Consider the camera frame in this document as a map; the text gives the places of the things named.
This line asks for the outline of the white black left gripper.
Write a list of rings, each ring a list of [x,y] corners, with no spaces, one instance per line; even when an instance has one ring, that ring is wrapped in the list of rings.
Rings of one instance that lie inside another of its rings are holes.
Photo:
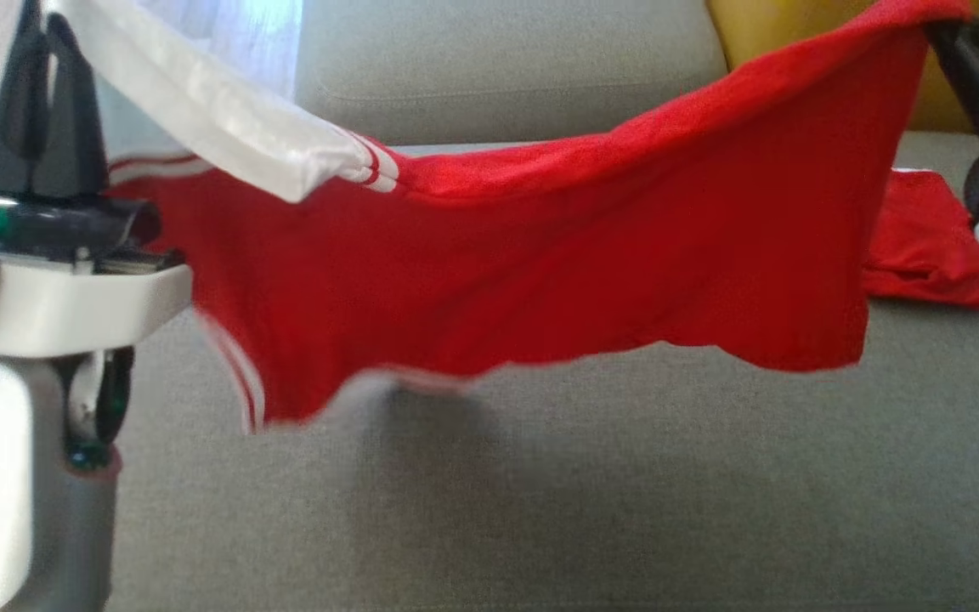
[[[32,186],[43,196],[21,194]],[[42,4],[24,1],[0,81],[0,357],[57,369],[65,454],[81,470],[111,462],[133,346],[193,292],[181,252],[147,251],[156,207],[98,196],[108,186],[92,66],[65,16],[51,13],[44,34]]]

